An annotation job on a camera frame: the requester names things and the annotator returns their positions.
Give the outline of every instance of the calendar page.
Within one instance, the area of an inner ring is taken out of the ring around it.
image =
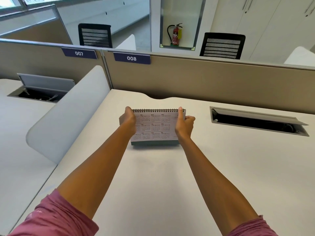
[[[132,142],[178,140],[175,126],[177,109],[134,109],[137,132]]]

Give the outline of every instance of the person's right arm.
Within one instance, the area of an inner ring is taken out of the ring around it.
[[[222,235],[226,236],[241,224],[260,218],[242,193],[211,164],[191,140],[194,120],[192,116],[186,116],[184,120],[180,107],[175,131],[203,199]]]

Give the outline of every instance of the beige partition panel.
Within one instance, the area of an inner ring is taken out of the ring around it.
[[[146,65],[103,53],[114,89],[315,114],[315,70],[155,55]]]
[[[41,24],[26,27],[24,29],[19,29],[2,35],[1,38],[69,45],[72,44],[60,19],[54,19]]]
[[[0,42],[0,50],[2,79],[19,79],[17,73],[23,73],[73,79],[78,83],[96,65],[106,73],[99,51],[96,51],[98,59],[84,59],[67,57],[57,46]]]

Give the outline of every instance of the person's left arm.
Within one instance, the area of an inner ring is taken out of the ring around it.
[[[130,107],[126,107],[119,124],[120,127],[8,236],[96,234],[98,226],[92,218],[136,132],[136,117]]]

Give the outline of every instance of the wire binding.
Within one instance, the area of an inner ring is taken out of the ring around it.
[[[178,112],[178,109],[176,108],[170,108],[170,109],[132,109],[134,113],[165,113],[165,112]]]

